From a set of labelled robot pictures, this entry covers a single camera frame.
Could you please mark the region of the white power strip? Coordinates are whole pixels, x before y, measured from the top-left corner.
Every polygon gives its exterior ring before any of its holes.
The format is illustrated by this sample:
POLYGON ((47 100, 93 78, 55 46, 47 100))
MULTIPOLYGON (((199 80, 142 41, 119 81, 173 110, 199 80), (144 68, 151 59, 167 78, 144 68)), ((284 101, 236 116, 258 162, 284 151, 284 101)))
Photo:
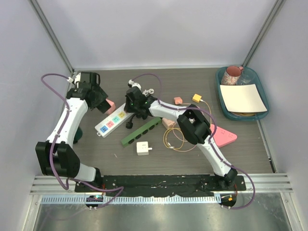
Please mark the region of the white power strip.
POLYGON ((104 120, 95 126, 96 134, 99 137, 107 137, 116 128, 122 125, 127 119, 129 119, 133 113, 125 111, 125 103, 108 115, 104 120))

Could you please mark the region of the light pink cube adapter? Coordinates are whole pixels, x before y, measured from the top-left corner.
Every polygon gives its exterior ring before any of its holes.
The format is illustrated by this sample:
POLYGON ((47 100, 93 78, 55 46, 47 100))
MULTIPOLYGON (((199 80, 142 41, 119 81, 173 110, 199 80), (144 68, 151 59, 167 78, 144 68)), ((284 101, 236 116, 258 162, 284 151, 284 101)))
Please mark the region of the light pink cube adapter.
POLYGON ((166 129, 170 129, 175 126, 176 122, 166 118, 162 118, 162 124, 166 129))

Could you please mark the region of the green power strip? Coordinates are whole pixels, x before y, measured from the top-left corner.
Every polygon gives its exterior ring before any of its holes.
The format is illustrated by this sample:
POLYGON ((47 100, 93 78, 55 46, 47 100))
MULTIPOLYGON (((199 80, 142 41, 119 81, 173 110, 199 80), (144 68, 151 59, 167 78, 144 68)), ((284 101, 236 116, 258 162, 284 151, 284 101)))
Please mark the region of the green power strip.
POLYGON ((127 135, 121 140, 123 147, 127 147, 132 144, 134 141, 138 140, 141 136, 147 134, 149 131, 153 130, 156 126, 162 123, 162 118, 155 117, 149 122, 145 123, 143 126, 135 130, 134 132, 127 135))

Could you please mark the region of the peach USB charger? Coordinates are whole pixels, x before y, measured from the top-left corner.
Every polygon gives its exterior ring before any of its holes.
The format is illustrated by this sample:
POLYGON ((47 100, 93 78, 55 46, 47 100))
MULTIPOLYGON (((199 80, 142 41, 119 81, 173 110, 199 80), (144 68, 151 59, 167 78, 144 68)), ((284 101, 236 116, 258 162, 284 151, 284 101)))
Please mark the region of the peach USB charger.
POLYGON ((174 97, 174 104, 175 105, 183 104, 183 99, 181 97, 174 97))

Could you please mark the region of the yellow USB charger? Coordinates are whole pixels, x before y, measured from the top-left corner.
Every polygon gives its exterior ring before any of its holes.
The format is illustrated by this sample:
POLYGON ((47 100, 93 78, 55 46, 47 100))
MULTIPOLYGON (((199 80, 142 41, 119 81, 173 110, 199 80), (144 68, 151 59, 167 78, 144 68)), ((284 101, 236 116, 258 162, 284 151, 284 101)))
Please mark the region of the yellow USB charger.
POLYGON ((199 94, 194 94, 194 95, 192 96, 192 101, 195 102, 195 103, 202 102, 202 101, 203 101, 203 100, 202 100, 202 96, 199 95, 199 94))

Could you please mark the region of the pink power strip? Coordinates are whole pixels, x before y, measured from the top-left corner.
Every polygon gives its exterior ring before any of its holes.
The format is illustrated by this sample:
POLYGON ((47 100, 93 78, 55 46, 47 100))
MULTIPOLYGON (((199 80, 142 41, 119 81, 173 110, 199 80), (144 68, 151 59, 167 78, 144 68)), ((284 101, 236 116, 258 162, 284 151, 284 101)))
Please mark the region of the pink power strip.
POLYGON ((213 138, 218 148, 221 148, 235 142, 237 140, 237 135, 217 126, 213 138))

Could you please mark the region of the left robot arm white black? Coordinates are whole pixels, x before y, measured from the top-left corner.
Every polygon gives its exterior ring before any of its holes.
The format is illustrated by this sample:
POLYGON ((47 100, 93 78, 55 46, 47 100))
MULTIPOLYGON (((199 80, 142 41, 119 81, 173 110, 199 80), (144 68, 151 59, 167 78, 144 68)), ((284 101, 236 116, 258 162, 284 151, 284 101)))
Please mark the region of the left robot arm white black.
POLYGON ((90 191, 97 192, 103 185, 100 171, 82 164, 73 144, 79 140, 77 131, 85 113, 93 109, 105 113, 111 105, 100 86, 98 73, 81 72, 75 78, 66 77, 66 80, 73 87, 61 97, 65 103, 62 115, 46 141, 39 141, 35 147, 39 166, 43 175, 85 181, 90 191))

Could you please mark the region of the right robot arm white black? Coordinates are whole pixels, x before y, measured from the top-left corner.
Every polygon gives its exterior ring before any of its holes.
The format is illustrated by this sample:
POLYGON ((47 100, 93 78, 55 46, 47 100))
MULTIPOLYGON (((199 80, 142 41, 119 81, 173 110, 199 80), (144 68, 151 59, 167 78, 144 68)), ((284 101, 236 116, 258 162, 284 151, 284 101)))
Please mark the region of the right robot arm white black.
POLYGON ((138 87, 131 87, 126 92, 125 111, 143 119, 151 116, 176 121, 186 141, 196 145, 211 164, 218 186, 228 190, 235 184, 238 172, 216 145, 202 109, 193 104, 189 107, 172 106, 153 96, 145 96, 138 87))

